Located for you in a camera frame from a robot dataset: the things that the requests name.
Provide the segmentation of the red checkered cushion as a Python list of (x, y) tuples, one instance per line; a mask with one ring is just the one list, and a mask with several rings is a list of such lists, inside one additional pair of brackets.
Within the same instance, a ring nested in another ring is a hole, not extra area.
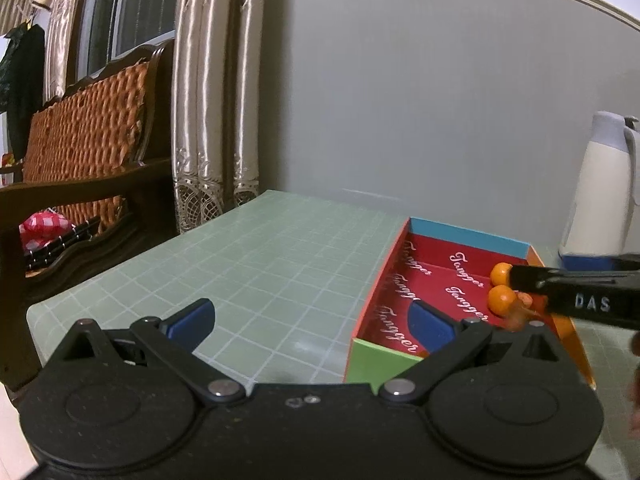
[(62, 214), (45, 210), (32, 214), (18, 226), (24, 252), (34, 252), (72, 230), (73, 223)]

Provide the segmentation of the dark hanging coat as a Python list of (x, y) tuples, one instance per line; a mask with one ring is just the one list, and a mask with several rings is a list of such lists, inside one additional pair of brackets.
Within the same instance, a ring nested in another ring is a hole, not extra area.
[(22, 23), (6, 34), (1, 60), (1, 111), (6, 113), (9, 144), (15, 160), (25, 157), (32, 116), (42, 107), (44, 30)]

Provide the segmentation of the beige satin curtain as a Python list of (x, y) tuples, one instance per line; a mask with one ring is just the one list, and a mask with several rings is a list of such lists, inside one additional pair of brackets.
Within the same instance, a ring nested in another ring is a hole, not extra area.
[(186, 232), (259, 194), (265, 0), (177, 0), (172, 180)]

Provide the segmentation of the wooden wicker bench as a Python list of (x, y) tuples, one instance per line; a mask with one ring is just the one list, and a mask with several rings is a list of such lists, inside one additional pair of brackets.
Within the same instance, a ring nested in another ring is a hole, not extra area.
[[(32, 118), (18, 180), (1, 190), (1, 383), (41, 370), (26, 314), (178, 232), (171, 171), (174, 40), (145, 44)], [(24, 252), (18, 226), (50, 210), (72, 230)]]

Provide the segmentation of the orange tangerine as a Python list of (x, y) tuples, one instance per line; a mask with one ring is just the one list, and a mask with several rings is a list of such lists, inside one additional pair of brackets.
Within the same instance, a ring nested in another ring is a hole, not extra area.
[(512, 264), (499, 262), (491, 270), (489, 278), (492, 286), (510, 286), (510, 272)]
[(494, 286), (487, 295), (487, 307), (494, 315), (504, 318), (518, 295), (506, 285)]

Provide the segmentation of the orange carrot piece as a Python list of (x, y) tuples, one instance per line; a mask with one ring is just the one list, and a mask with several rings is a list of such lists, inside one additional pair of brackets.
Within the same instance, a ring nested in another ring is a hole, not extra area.
[(516, 292), (514, 300), (506, 309), (503, 327), (510, 332), (517, 332), (537, 318), (539, 315), (534, 309), (533, 297), (526, 292)]

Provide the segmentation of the straw hat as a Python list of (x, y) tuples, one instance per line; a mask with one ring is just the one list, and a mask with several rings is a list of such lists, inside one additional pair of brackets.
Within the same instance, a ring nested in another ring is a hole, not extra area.
[(32, 6), (39, 10), (50, 12), (53, 6), (53, 0), (32, 0)]

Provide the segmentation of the white thermos jug grey lid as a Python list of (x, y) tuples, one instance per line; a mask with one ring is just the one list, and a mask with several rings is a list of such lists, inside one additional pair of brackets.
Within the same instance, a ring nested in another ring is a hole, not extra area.
[(639, 206), (639, 131), (634, 116), (600, 110), (580, 167), (559, 256), (574, 271), (610, 270)]

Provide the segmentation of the colourful cardboard box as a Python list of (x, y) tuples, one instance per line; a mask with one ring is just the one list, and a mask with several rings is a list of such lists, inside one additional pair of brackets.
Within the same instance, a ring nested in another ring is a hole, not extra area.
[(383, 382), (428, 355), (427, 338), (442, 322), (410, 322), (410, 304), (422, 300), (455, 321), (478, 318), (501, 326), (487, 307), (490, 272), (498, 263), (542, 266), (531, 244), (497, 235), (409, 218), (388, 251), (352, 330), (345, 382)]

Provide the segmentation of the green cutting mat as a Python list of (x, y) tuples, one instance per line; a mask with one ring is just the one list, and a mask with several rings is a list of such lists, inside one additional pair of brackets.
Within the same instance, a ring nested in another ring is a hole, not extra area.
[(382, 344), (358, 335), (404, 223), (397, 214), (269, 191), (35, 304), (28, 326), (47, 359), (80, 318), (123, 328), (207, 298), (216, 326), (196, 353), (241, 384), (378, 386), (414, 363), (395, 350), (402, 335), (390, 312), (381, 315)]

